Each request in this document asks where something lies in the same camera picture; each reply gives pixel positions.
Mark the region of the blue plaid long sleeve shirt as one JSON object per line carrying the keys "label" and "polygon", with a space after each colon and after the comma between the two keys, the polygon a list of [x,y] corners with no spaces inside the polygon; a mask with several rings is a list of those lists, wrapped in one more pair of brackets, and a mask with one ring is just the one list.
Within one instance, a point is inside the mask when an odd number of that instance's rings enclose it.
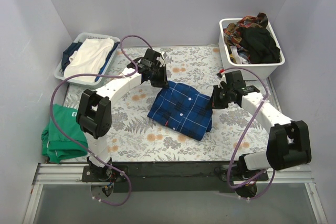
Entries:
{"label": "blue plaid long sleeve shirt", "polygon": [[201,141],[212,129],[210,97],[183,83],[168,82],[157,94],[147,117],[176,132]]}

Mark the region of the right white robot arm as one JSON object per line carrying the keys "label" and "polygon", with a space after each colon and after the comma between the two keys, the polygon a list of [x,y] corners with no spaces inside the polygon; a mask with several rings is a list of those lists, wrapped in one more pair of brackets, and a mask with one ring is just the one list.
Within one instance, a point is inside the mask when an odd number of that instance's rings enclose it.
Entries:
{"label": "right white robot arm", "polygon": [[255,86],[247,86],[241,68],[217,74],[219,84],[213,86],[209,107],[226,109],[234,103],[252,115],[268,132],[265,151],[243,154],[237,162],[231,160],[226,177],[239,176],[248,181],[267,170],[283,170],[309,164],[312,160],[308,125],[283,115],[267,101]]}

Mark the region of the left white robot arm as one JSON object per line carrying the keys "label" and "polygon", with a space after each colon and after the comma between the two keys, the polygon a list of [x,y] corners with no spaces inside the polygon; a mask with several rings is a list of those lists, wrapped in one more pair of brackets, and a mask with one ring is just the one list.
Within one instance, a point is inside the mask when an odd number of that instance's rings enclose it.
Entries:
{"label": "left white robot arm", "polygon": [[130,90],[149,81],[155,88],[167,88],[166,52],[147,49],[143,57],[129,63],[116,78],[96,90],[85,90],[80,99],[76,122],[89,149],[89,173],[98,181],[112,177],[106,134],[112,126],[112,107]]}

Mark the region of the white crumpled garment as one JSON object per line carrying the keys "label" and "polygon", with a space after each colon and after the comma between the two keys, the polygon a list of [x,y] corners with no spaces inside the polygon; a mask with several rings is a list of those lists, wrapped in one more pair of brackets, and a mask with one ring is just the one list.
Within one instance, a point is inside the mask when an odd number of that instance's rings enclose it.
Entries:
{"label": "white crumpled garment", "polygon": [[230,46],[230,59],[233,63],[238,65],[247,65],[250,64],[248,56],[241,51],[238,51],[236,46]]}

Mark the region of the white plastic bin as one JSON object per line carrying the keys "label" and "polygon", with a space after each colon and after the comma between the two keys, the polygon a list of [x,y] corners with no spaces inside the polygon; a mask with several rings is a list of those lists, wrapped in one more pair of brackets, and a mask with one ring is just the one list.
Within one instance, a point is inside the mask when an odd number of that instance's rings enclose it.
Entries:
{"label": "white plastic bin", "polygon": [[224,28],[226,28],[230,23],[235,23],[240,20],[241,18],[224,18],[219,21],[218,46],[223,64],[223,69],[226,70],[228,68],[234,68],[234,70],[236,70],[236,68],[239,67],[238,70],[241,70],[244,80],[257,80],[257,78],[253,74],[251,74],[249,70],[252,71],[254,74],[256,74],[261,80],[266,80],[276,70],[277,67],[282,66],[285,63],[284,55],[282,53],[280,44],[277,40],[272,25],[270,22],[268,22],[266,29],[270,32],[271,37],[274,39],[276,43],[276,46],[280,49],[280,63],[238,65],[233,63],[230,59],[228,48],[224,42]]}

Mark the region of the floral patterned table mat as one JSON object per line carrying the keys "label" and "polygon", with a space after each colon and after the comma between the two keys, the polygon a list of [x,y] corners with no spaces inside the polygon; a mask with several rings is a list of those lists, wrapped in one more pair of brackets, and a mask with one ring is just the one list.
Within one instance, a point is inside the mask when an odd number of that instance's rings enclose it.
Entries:
{"label": "floral patterned table mat", "polygon": [[[217,46],[164,47],[167,77],[210,95],[222,68]],[[112,109],[107,135],[108,152],[115,162],[228,161],[238,153],[266,149],[268,133],[251,115],[232,104],[215,110],[210,132],[196,141],[147,117],[158,93],[148,82],[131,90]]]}

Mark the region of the black crumpled shirt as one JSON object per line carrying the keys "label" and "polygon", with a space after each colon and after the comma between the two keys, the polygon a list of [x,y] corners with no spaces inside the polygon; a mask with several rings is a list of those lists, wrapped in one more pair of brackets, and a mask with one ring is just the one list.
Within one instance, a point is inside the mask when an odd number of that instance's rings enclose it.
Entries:
{"label": "black crumpled shirt", "polygon": [[270,32],[263,27],[241,27],[239,43],[249,53],[252,64],[280,63],[280,49]]}

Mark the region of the brown plaid crumpled shirt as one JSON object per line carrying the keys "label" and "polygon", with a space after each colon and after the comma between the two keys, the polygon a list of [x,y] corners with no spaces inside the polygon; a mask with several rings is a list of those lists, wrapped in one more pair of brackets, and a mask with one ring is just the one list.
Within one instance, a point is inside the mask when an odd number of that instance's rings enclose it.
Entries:
{"label": "brown plaid crumpled shirt", "polygon": [[243,40],[242,30],[249,27],[266,28],[267,25],[268,17],[265,13],[259,13],[256,17],[245,16],[237,22],[228,24],[228,26],[223,29],[224,42],[229,49],[231,46],[235,46],[238,50],[247,51],[243,46],[240,45]]}

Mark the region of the folded white shirt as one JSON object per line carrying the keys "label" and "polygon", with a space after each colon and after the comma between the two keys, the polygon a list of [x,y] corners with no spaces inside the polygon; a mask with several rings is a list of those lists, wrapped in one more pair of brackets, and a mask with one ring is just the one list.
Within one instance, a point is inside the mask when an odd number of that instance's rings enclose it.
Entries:
{"label": "folded white shirt", "polygon": [[64,78],[81,73],[98,74],[115,45],[111,38],[86,39],[70,56],[70,64],[64,70]]}

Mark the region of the white slotted laundry basket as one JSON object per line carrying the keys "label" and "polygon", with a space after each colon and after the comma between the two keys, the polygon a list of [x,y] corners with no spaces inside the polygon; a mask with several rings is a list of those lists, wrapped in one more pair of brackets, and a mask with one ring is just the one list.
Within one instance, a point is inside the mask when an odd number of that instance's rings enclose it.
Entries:
{"label": "white slotted laundry basket", "polygon": [[[108,36],[108,35],[99,35],[99,34],[93,34],[93,33],[80,33],[73,42],[84,42],[86,39],[106,39],[106,38],[111,38],[115,42],[118,41],[120,43],[120,39],[117,38],[117,37]],[[94,82],[94,83],[82,82],[82,81],[75,80],[75,78],[69,79],[68,82],[73,83],[73,84],[77,84],[77,85],[80,85],[80,86],[90,87],[90,88],[93,88],[93,89],[96,89],[96,88],[100,87],[102,77],[100,77],[99,75],[104,75],[104,74],[108,73],[109,69],[111,68],[112,63],[114,62],[114,57],[115,57],[116,52],[117,52],[117,49],[112,53],[111,58],[107,62],[107,65],[104,68],[102,74],[96,74],[96,76],[98,77],[96,82]],[[62,68],[61,68],[61,62],[58,64],[58,66],[57,66],[57,68],[54,72],[54,76],[55,76],[55,78],[60,79],[60,80],[65,80],[66,79],[66,78],[64,78],[64,73],[63,73]]]}

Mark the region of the folded navy shirt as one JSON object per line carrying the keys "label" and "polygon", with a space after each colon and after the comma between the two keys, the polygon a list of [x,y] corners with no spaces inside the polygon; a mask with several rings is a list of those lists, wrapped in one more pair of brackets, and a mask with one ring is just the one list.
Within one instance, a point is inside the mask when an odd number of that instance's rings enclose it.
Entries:
{"label": "folded navy shirt", "polygon": [[[63,57],[61,61],[61,68],[62,71],[64,72],[65,68],[70,64],[70,56],[75,52],[75,50],[79,49],[83,42],[73,42],[64,52],[63,52]],[[111,58],[112,53],[117,49],[119,42],[115,42],[116,45],[113,47],[113,49],[110,51],[110,53],[107,56],[106,62],[99,71],[98,74],[102,74],[104,68],[107,65],[107,62]],[[88,82],[88,83],[94,83],[97,80],[96,74],[91,74],[91,76],[81,76],[81,77],[76,77],[75,80],[82,81],[82,82]]]}

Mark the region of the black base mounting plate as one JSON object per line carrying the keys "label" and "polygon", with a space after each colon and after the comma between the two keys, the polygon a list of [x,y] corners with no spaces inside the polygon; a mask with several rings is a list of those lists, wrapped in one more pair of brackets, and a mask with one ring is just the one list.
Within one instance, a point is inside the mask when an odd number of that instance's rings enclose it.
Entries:
{"label": "black base mounting plate", "polygon": [[82,172],[82,182],[112,183],[115,193],[129,190],[124,172],[131,181],[132,191],[218,191],[230,193],[226,173],[228,161],[198,162],[114,162],[118,170],[94,168],[88,164]]}

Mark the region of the folded green shirt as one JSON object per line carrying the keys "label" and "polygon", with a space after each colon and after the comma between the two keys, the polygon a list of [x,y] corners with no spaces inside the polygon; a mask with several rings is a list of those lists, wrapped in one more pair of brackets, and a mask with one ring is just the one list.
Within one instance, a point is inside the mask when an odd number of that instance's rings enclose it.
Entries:
{"label": "folded green shirt", "polygon": [[88,144],[83,131],[76,122],[77,110],[54,104],[53,113],[61,129],[84,148],[65,137],[55,127],[53,121],[50,121],[41,134],[42,155],[48,157],[51,163],[57,164],[66,159],[86,156]]}

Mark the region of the aluminium rail frame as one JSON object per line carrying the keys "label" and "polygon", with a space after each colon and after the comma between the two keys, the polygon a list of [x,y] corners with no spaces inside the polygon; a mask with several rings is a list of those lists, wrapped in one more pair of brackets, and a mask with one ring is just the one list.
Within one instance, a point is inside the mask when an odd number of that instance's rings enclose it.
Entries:
{"label": "aluminium rail frame", "polygon": [[278,172],[272,184],[258,182],[264,195],[239,199],[216,191],[114,193],[113,207],[93,200],[83,183],[84,159],[40,164],[25,223],[327,223],[308,165]]}

